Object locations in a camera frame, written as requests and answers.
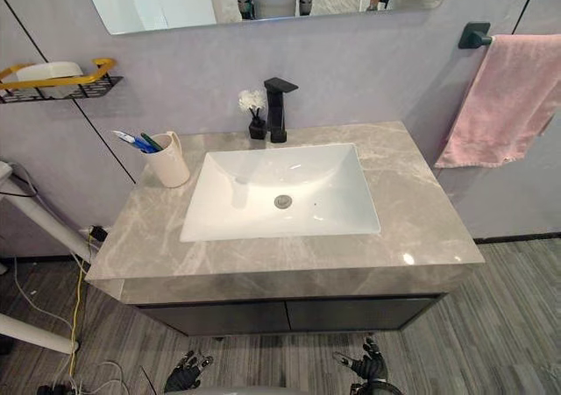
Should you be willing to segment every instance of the vanity cabinet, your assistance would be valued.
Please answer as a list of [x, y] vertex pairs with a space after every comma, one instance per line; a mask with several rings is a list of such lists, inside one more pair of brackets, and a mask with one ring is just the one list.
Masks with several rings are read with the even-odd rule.
[[400, 329], [438, 295], [138, 306], [186, 335], [281, 334]]
[[385, 300], [299, 300], [288, 301], [287, 312], [293, 331], [359, 331], [399, 329], [432, 298]]
[[186, 335], [277, 334], [290, 330], [283, 301], [140, 309]]

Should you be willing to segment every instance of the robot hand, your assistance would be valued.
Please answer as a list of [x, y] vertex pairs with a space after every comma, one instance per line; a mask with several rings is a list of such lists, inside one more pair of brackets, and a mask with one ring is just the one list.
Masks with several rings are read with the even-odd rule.
[[368, 383], [387, 380], [386, 362], [374, 339], [367, 337], [362, 348], [366, 352], [362, 360], [355, 360], [341, 353], [333, 353], [333, 358], [343, 366], [350, 368]]
[[386, 382], [387, 367], [384, 357], [373, 338], [367, 337], [366, 344], [362, 346], [366, 354], [362, 360], [355, 360], [341, 353], [333, 353], [340, 364], [354, 371], [359, 377], [366, 380], [365, 384], [351, 386], [351, 394], [372, 395], [374, 393], [387, 393], [402, 395], [400, 390]]
[[198, 388], [201, 381], [197, 378], [212, 362], [213, 358], [211, 356], [203, 356], [199, 352], [197, 358], [194, 351], [189, 351], [181, 358], [172, 374], [167, 378], [164, 393]]

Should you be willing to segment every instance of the soap dish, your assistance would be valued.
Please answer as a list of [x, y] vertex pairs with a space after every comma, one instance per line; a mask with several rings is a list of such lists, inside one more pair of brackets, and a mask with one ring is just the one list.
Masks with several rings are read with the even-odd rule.
[[[48, 80], [4, 82], [2, 79], [15, 74], [28, 65], [15, 65], [0, 71], [0, 103], [41, 102], [67, 99], [89, 99], [106, 95], [123, 77], [109, 75], [109, 70], [117, 62], [111, 58], [97, 58], [93, 60], [97, 71], [90, 75], [72, 76], [64, 78], [50, 78]], [[45, 93], [45, 88], [77, 86], [72, 93], [65, 93], [62, 97], [56, 93]]]

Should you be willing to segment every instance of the towel bar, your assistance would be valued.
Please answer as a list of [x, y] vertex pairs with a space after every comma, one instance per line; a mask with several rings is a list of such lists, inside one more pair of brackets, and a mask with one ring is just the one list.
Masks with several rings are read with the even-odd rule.
[[491, 27], [491, 23], [485, 22], [470, 22], [465, 25], [458, 48], [477, 49], [478, 47], [491, 45], [493, 38], [487, 36], [489, 27]]

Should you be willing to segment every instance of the black faucet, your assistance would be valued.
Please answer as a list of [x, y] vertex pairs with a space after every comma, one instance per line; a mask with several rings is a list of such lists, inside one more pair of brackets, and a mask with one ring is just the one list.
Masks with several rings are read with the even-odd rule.
[[284, 127], [284, 104], [282, 95], [298, 88], [295, 84], [281, 78], [270, 78], [264, 82], [266, 99], [269, 106], [267, 128], [271, 131], [272, 143], [286, 143], [287, 130]]

